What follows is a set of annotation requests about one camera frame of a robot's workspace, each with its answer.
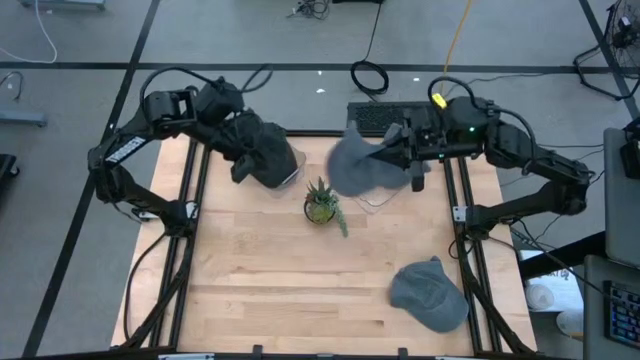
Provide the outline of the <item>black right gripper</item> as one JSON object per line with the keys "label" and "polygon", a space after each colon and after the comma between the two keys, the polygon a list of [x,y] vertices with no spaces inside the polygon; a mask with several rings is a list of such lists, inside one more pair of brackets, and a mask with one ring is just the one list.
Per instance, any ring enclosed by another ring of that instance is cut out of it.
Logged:
{"label": "black right gripper", "polygon": [[431,171],[424,160],[477,157],[484,152],[492,124],[493,116],[468,97],[458,97],[444,109],[428,103],[405,112],[400,142],[375,144],[367,157],[398,168],[410,166],[412,191],[421,192]]}

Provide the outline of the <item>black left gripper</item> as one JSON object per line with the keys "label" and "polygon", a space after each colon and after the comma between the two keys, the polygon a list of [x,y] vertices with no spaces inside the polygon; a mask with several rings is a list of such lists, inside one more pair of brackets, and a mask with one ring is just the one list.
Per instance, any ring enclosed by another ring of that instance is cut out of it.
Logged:
{"label": "black left gripper", "polygon": [[248,152],[256,147],[264,122],[255,112],[242,112],[214,127],[210,146],[225,160],[235,160],[230,171],[234,183],[252,174],[255,159]]}

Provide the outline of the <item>black baseball cap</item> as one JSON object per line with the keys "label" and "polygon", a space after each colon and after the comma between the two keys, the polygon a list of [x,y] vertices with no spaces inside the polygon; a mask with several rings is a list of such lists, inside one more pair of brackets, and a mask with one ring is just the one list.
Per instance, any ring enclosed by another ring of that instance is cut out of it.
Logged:
{"label": "black baseball cap", "polygon": [[264,122],[256,147],[248,153],[255,159],[254,171],[249,176],[269,189],[278,187],[297,168],[286,131],[275,123]]}

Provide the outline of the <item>grey baseball cap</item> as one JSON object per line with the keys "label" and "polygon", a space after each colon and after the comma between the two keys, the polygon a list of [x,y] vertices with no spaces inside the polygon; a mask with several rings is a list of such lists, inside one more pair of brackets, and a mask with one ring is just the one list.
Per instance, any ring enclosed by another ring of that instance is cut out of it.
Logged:
{"label": "grey baseball cap", "polygon": [[374,153],[384,150],[401,130],[400,125],[392,124],[383,141],[374,144],[366,141],[355,123],[351,122],[327,158],[326,172],[330,186],[342,196],[355,197],[378,187],[396,190],[408,185],[411,177],[407,170],[372,157]]}
{"label": "grey baseball cap", "polygon": [[437,333],[456,330],[469,314],[468,301],[438,256],[401,268],[391,281],[389,300],[392,307]]}

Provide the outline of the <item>clear plastic container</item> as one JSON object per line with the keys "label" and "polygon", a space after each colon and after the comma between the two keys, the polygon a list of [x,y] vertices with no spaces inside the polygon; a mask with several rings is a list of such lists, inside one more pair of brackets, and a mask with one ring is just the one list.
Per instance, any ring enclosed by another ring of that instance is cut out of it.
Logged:
{"label": "clear plastic container", "polygon": [[401,189],[396,190],[378,187],[363,195],[355,196],[354,198],[366,212],[376,213],[388,205],[401,191],[409,187],[410,184],[411,182]]}
{"label": "clear plastic container", "polygon": [[296,160],[297,168],[278,187],[270,191],[273,198],[279,199],[284,197],[304,176],[304,167],[307,160],[306,154],[299,151],[295,146],[292,147],[292,152]]}

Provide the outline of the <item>black computer case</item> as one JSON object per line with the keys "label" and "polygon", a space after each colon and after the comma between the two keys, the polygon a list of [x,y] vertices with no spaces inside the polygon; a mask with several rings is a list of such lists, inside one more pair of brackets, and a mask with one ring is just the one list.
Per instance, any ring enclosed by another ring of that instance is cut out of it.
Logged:
{"label": "black computer case", "polygon": [[355,121],[358,131],[364,136],[382,136],[393,123],[404,123],[404,111],[420,111],[435,117],[436,111],[429,102],[350,102],[347,106],[347,122]]}

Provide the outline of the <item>potted succulent plant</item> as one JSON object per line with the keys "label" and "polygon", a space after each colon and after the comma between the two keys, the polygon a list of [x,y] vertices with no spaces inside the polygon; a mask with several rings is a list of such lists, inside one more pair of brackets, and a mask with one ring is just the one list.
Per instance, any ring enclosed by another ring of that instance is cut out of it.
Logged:
{"label": "potted succulent plant", "polygon": [[346,217],[338,196],[322,177],[317,183],[309,182],[303,210],[306,218],[316,225],[327,225],[336,220],[343,237],[349,236]]}

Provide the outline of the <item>black desk crossbar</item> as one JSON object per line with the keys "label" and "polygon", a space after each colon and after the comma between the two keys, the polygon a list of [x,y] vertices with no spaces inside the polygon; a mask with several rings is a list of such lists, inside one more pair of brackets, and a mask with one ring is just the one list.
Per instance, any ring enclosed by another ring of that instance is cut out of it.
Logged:
{"label": "black desk crossbar", "polygon": [[555,250],[542,251],[536,256],[520,261],[520,275],[523,280],[528,280],[563,268],[582,265],[587,255],[607,257],[605,231],[592,234]]}

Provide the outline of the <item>white cardboard box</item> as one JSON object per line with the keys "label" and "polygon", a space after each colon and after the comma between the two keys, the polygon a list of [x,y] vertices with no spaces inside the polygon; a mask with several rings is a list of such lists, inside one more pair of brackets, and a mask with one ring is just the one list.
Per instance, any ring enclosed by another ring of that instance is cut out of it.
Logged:
{"label": "white cardboard box", "polygon": [[561,333],[582,341],[584,338],[584,300],[571,269],[561,269],[524,282],[528,308],[534,313],[555,314]]}

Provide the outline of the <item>grey desk panel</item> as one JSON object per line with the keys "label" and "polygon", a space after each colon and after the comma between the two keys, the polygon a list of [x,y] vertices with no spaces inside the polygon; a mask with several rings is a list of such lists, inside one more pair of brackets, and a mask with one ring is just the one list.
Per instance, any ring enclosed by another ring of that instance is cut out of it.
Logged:
{"label": "grey desk panel", "polygon": [[604,140],[605,249],[619,263],[640,268],[640,180],[625,175],[625,132],[608,128]]}

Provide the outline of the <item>black device on desk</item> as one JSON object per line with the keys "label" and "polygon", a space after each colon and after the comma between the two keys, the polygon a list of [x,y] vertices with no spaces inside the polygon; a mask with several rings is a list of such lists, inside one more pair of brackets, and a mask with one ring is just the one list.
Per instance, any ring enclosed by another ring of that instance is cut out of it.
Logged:
{"label": "black device on desk", "polygon": [[624,173],[628,178],[640,180],[640,116],[624,127],[625,143],[620,148]]}

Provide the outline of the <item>grey furniture foot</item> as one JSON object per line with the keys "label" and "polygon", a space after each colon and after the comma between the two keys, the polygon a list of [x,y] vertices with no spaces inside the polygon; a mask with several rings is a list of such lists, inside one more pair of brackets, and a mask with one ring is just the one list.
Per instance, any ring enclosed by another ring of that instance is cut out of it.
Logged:
{"label": "grey furniture foot", "polygon": [[48,120],[44,113],[0,110],[0,123],[15,123],[46,127]]}
{"label": "grey furniture foot", "polygon": [[38,6],[43,9],[71,8],[71,9],[95,9],[106,10],[106,0],[16,0],[25,8]]}

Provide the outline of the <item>black floor fan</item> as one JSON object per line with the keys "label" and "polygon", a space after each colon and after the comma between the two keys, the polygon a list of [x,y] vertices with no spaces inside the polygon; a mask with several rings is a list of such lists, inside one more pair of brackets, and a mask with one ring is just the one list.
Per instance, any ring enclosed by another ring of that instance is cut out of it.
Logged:
{"label": "black floor fan", "polygon": [[[626,100],[640,89],[640,0],[612,0],[606,9],[605,28],[596,36],[596,45],[573,59],[580,83],[615,101]],[[627,94],[616,94],[598,87],[586,78],[583,63],[601,54],[614,76],[634,80]]]}

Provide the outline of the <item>keyboard with coloured keys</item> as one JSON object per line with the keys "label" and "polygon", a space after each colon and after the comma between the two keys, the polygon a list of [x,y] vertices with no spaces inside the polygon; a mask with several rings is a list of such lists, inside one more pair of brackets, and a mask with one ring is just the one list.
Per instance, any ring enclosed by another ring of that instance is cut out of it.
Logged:
{"label": "keyboard with coloured keys", "polygon": [[640,288],[606,280],[603,291],[604,335],[640,350]]}

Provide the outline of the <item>black metal table frame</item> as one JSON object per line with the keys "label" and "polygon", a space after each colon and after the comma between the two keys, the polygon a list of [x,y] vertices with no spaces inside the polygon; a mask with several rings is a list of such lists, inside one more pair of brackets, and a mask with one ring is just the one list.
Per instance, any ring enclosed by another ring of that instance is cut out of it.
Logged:
{"label": "black metal table frame", "polygon": [[439,334],[393,308],[388,288],[407,264],[438,256],[460,277],[451,206],[471,197],[491,206],[502,196],[483,159],[435,164],[422,192],[401,191],[379,212],[344,199],[349,236],[303,212],[307,184],[325,173],[336,130],[294,130],[306,154],[304,176],[284,197],[248,179],[232,182],[229,164],[186,137],[165,141],[151,183],[166,198],[201,197],[188,282],[147,339],[187,352],[471,355],[504,349],[484,315]]}

